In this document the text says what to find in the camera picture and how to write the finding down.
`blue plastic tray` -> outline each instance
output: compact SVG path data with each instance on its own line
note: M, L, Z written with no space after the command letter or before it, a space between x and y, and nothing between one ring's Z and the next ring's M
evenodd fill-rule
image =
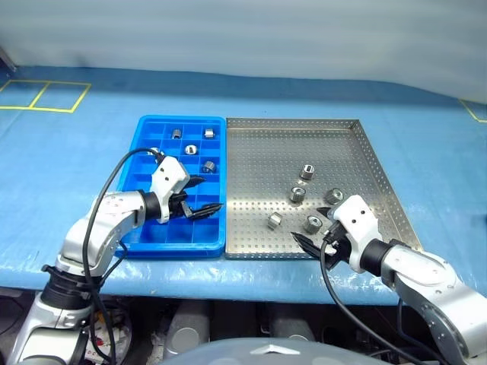
M205 128L215 132L213 139L204 137ZM180 140L170 139L172 131L180 129ZM198 153L188 156L184 148L194 144ZM214 116L143 116L140 118L131 149L157 147L166 155L176 157L190 175L200 175L206 181L186 189L191 208L201 208L208 203L226 203L227 161L226 122ZM202 165L210 160L217 166L216 173L203 173ZM156 169L154 157L135 155L125 165L120 176L118 190L142 189L148 192L151 175ZM215 257L222 254L225 246L225 206L210 218L190 221L184 217L159 224L148 221L123 238L129 249L129 257Z

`robotic arm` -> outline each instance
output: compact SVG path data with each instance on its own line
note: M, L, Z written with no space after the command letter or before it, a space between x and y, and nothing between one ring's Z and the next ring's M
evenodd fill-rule
M359 195L318 211L333 222L323 239L333 248L326 254L326 268L346 261L358 273L380 276L425 319L449 364L487 362L487 299L467 287L448 262L398 240L383 242L377 218ZM299 233L293 237L304 251L320 257L310 239Z
M218 211L222 204L203 206L194 211L187 203L185 188L205 180L189 176L176 158L159 155L152 174L150 192L107 193L101 201L88 244L91 277L99 290L115 249L130 230L145 221L165 223L186 216L202 219ZM92 287L85 280L82 246L94 204L66 235L54 266L43 267L50 274L43 292L38 294L18 334L8 364L42 359L52 364L78 364L88 342L87 321L93 306Z

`perforated metal tray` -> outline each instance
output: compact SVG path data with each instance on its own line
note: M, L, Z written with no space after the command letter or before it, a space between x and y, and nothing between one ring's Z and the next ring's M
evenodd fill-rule
M361 195L386 241L421 247L358 120L228 118L227 128L228 258L309 259L290 232L306 233L306 217L316 215L323 227L310 237L321 244L330 222L316 208L328 206L323 197L331 188L345 198ZM309 182L299 178L306 163L316 168ZM293 186L306 189L303 203L289 200ZM282 223L270 230L274 211Z

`white wall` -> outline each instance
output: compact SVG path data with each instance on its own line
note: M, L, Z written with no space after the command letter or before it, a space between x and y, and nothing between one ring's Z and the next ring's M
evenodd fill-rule
M0 0L18 65L392 81L487 102L487 0Z

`yellow tape line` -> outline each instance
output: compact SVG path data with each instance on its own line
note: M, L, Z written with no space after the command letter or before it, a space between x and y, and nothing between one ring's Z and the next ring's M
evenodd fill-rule
M463 100L459 99L458 101L460 101L460 103L463 105L466 111L469 112L470 116L474 118L477 122L487 123L487 119L480 119L478 116L476 116L475 113L469 108L468 105L466 105L466 103Z
M0 105L0 110L36 110L41 112L56 112L56 113L73 113L79 106L80 102L84 99L88 90L91 88L91 84L89 82L74 82L74 81L52 81L52 80L8 80L5 82L2 87L0 87L0 93L10 84L13 82L27 82L31 84L45 84L43 88L37 93L36 97L30 102L29 106L15 106L15 105ZM84 90L76 100L75 104L70 109L58 109L58 108L42 108L36 107L37 101L39 101L40 97L44 94L48 86L51 84L61 84L61 85L81 85L84 86Z

